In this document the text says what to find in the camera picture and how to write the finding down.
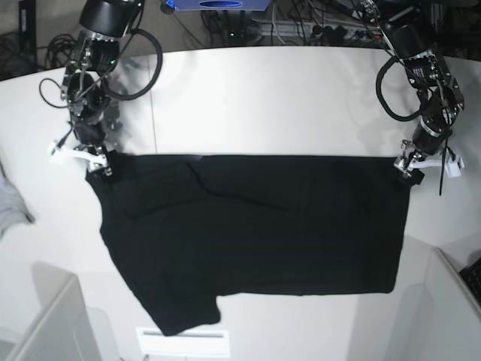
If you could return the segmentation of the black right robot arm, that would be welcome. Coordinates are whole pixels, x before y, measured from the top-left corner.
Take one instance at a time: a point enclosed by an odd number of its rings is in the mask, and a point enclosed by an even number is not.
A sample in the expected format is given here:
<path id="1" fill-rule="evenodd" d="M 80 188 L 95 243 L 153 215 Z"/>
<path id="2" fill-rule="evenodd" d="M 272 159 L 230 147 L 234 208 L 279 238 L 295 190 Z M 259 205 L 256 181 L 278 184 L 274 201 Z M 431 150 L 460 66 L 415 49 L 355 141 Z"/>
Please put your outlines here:
<path id="1" fill-rule="evenodd" d="M 101 82 L 116 68 L 120 41 L 132 33 L 143 10 L 143 1 L 87 1 L 80 15 L 80 33 L 65 66 L 60 93 L 71 131 L 79 141 L 71 153 L 86 160 L 90 173 L 112 173 L 101 124 L 111 97 L 102 90 Z"/>

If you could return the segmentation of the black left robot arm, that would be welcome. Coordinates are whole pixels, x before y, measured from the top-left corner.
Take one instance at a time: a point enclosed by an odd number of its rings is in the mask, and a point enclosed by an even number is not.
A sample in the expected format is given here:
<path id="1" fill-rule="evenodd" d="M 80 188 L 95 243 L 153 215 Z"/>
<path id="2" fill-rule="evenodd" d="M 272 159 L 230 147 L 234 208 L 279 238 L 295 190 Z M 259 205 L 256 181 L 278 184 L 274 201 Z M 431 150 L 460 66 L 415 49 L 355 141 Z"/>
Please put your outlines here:
<path id="1" fill-rule="evenodd" d="M 380 47 L 388 53 L 375 83 L 384 111 L 400 123 L 416 121 L 410 140 L 401 143 L 402 154 L 394 166 L 408 185 L 418 185 L 423 169 L 439 167 L 441 177 L 458 177 L 462 158 L 449 146 L 452 128 L 464 110 L 464 96 L 442 55 L 437 52 L 436 32 L 422 9 L 421 1 L 355 1 L 353 7 L 366 31 L 376 28 Z M 383 95 L 387 71 L 399 64 L 419 100 L 410 115 L 395 113 Z"/>

